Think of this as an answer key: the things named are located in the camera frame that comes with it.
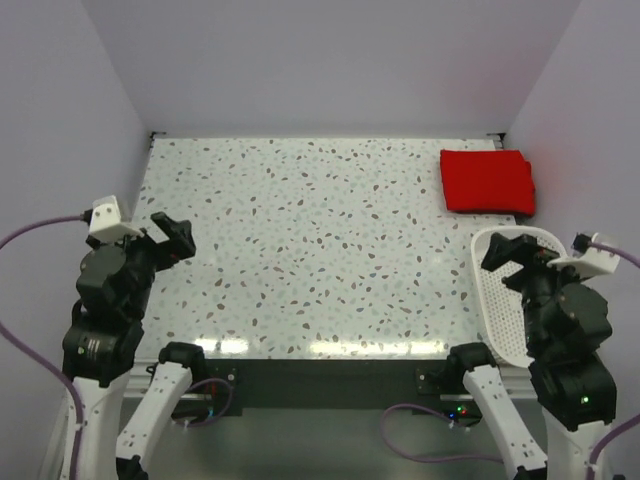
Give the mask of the bright red t shirt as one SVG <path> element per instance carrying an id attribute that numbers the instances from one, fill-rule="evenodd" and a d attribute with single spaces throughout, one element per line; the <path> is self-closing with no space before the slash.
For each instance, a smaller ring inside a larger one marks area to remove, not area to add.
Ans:
<path id="1" fill-rule="evenodd" d="M 532 166 L 517 150 L 443 150 L 440 172 L 445 205 L 452 212 L 536 213 Z"/>

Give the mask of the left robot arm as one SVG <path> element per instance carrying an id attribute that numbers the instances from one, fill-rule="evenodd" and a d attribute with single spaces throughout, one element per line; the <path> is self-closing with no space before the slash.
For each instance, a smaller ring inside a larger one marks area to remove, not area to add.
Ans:
<path id="1" fill-rule="evenodd" d="M 126 427 L 119 426 L 153 283 L 158 273 L 195 256 L 192 224 L 154 213 L 152 222 L 166 236 L 156 241 L 109 210 L 93 209 L 85 220 L 90 251 L 81 261 L 79 299 L 62 342 L 70 419 L 60 476 L 146 479 L 180 398 L 207 380 L 201 347 L 167 344 L 138 409 Z"/>

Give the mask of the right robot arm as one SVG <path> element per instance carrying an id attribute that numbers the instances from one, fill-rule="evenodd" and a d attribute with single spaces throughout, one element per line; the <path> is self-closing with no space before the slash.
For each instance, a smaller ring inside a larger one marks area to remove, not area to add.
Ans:
<path id="1" fill-rule="evenodd" d="M 611 337 L 608 303 L 586 280 L 615 272 L 619 259 L 597 235 L 575 237 L 575 255 L 543 247 L 529 234 L 489 238 L 481 267 L 519 270 L 502 284 L 521 297 L 530 381 L 547 434 L 542 450 L 506 392 L 497 362 L 482 343 L 450 350 L 445 379 L 468 392 L 498 447 L 509 479 L 601 479 L 597 441 L 616 416 L 617 387 L 599 358 Z"/>

